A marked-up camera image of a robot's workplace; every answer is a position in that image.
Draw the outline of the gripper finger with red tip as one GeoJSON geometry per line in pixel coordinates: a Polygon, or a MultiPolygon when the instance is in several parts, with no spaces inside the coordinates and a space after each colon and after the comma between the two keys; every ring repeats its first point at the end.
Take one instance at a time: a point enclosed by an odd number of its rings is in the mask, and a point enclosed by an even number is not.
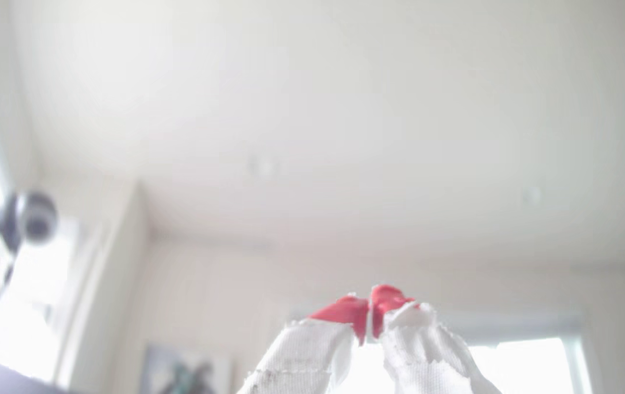
{"type": "Polygon", "coordinates": [[[373,335],[396,393],[500,393],[430,304],[392,285],[377,285],[371,308],[373,335]]]}
{"type": "Polygon", "coordinates": [[[367,333],[369,301],[344,296],[288,323],[238,393],[333,393],[367,333]]]}

